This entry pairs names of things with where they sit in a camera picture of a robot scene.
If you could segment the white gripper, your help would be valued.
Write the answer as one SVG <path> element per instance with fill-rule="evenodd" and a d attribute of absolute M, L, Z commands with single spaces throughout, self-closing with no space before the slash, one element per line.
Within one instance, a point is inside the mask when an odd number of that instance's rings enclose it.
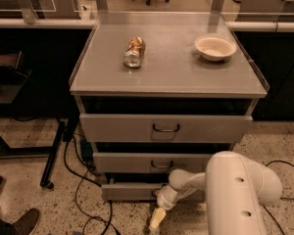
<path fill-rule="evenodd" d="M 157 195 L 157 205 L 151 216 L 149 229 L 155 231 L 165 218 L 167 212 L 172 210 L 177 202 L 183 198 L 184 190 L 175 190 L 170 185 L 165 185 Z"/>

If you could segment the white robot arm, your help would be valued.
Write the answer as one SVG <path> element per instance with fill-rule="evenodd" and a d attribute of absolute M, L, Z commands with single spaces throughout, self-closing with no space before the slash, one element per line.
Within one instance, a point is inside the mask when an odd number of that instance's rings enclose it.
<path fill-rule="evenodd" d="M 157 195 L 149 229 L 156 230 L 179 200 L 197 190 L 206 196 L 209 235 L 268 235 L 261 207 L 281 198 L 282 184 L 270 168 L 234 152 L 218 152 L 201 173 L 170 173 Z"/>

